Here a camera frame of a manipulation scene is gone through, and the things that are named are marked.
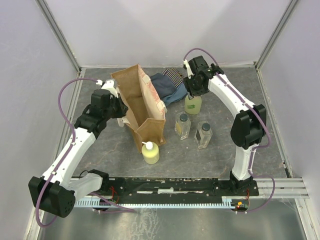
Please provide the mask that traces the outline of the green bottle with pump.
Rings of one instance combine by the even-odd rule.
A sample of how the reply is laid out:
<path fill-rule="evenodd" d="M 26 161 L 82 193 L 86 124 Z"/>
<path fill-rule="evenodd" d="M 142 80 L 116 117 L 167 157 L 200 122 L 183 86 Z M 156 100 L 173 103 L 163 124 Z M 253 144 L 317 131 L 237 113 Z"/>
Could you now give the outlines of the green bottle with pump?
<path fill-rule="evenodd" d="M 202 106 L 201 96 L 193 96 L 188 93 L 184 101 L 184 111 L 190 115 L 197 115 Z"/>

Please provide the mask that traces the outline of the brown canvas bag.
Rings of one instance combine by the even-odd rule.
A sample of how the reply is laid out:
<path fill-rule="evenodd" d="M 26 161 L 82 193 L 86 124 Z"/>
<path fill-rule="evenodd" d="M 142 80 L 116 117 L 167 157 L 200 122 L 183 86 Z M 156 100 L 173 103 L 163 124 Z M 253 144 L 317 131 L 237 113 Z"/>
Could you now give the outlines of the brown canvas bag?
<path fill-rule="evenodd" d="M 137 150 L 142 151 L 143 142 L 165 144 L 166 107 L 151 78 L 138 64 L 114 72 L 111 77 L 128 107 L 125 124 L 130 128 Z"/>

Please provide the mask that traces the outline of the clear bottle yellow label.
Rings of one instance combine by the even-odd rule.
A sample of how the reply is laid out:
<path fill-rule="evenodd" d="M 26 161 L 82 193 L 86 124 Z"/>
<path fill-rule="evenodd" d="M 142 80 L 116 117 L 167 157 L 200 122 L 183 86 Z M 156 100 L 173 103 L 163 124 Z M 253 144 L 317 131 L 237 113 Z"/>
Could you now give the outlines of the clear bottle yellow label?
<path fill-rule="evenodd" d="M 191 121 L 185 112 L 180 112 L 175 116 L 174 130 L 179 136 L 180 140 L 187 139 L 189 137 L 191 128 Z"/>

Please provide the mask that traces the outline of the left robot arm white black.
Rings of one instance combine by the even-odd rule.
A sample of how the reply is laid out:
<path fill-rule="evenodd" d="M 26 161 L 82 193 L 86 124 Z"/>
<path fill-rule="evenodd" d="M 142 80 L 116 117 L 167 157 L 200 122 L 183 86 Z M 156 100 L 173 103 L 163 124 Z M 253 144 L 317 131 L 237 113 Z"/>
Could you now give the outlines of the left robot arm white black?
<path fill-rule="evenodd" d="M 107 121 L 125 117 L 127 110 L 117 88 L 101 88 L 92 93 L 90 104 L 72 126 L 74 132 L 57 159 L 41 177 L 34 176 L 28 183 L 37 210 L 65 218 L 86 195 L 92 192 L 106 195 L 110 191 L 105 172 L 94 169 L 78 180 L 71 178 L 84 154 L 106 128 Z"/>

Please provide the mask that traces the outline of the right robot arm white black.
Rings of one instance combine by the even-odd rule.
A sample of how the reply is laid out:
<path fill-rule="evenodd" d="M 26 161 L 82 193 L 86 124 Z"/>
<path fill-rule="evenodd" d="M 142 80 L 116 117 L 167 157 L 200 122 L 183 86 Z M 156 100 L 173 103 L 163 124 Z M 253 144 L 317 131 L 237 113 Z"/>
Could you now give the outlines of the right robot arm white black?
<path fill-rule="evenodd" d="M 215 189 L 223 194 L 245 195 L 257 183 L 250 173 L 256 149 L 267 134 L 267 110 L 240 93 L 224 71 L 215 64 L 207 64 L 202 56 L 184 60 L 187 77 L 183 82 L 190 98 L 214 93 L 231 112 L 234 121 L 230 136 L 236 146 L 234 166 L 229 180 L 218 180 Z"/>

